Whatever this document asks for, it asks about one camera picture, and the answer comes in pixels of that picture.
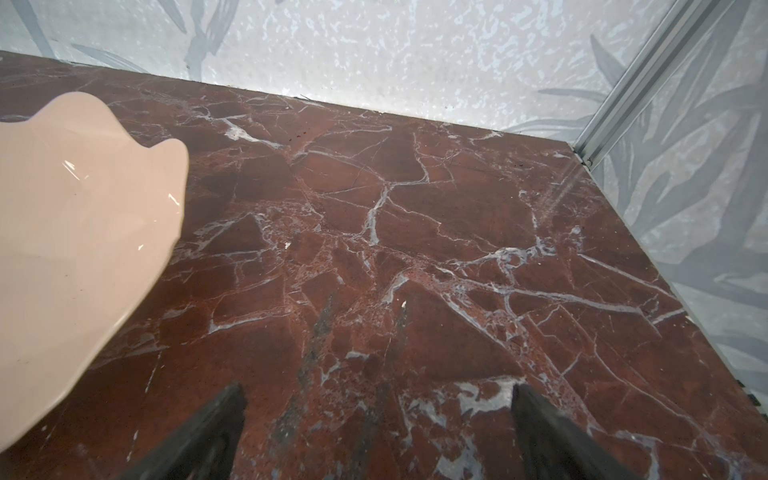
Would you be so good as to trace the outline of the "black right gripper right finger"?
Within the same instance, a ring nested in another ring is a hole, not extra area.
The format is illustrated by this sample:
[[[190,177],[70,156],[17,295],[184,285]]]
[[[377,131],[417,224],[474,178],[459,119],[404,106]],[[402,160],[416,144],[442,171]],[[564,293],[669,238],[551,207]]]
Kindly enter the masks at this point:
[[[526,383],[513,387],[511,414],[528,479],[638,477]]]

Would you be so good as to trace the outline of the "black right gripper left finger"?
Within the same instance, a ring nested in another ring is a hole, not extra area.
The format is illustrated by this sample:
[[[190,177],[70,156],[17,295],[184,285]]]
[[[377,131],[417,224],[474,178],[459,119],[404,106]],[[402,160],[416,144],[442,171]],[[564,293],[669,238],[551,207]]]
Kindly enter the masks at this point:
[[[228,479],[245,424],[247,400],[234,382],[197,410],[121,479]]]

